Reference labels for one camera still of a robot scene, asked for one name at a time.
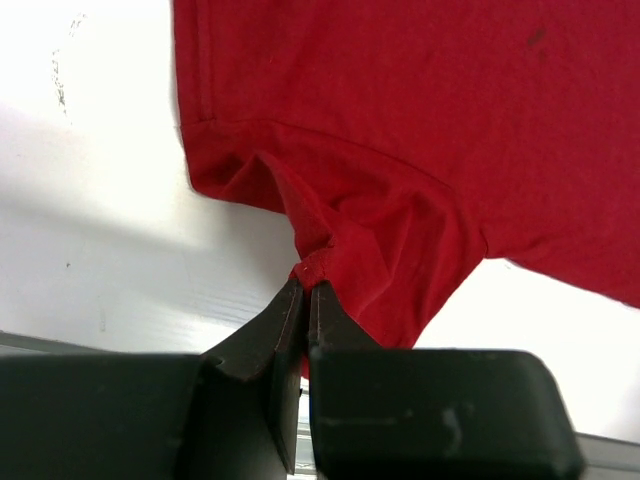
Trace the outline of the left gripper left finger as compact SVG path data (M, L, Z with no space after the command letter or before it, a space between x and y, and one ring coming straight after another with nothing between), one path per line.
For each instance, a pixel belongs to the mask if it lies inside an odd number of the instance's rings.
M4 347L5 479L284 479L296 459L304 293L202 354Z

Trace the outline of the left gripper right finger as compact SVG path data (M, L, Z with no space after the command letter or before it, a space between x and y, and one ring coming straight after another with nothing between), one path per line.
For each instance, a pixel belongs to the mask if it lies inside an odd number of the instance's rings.
M525 351L384 349L329 283L309 307L310 425L324 479L577 479L556 381Z

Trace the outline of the red t-shirt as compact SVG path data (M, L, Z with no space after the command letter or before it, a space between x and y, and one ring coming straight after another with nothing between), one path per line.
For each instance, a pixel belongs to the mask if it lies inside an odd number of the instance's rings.
M410 347L485 258L639 303L635 1L177 1L193 188Z

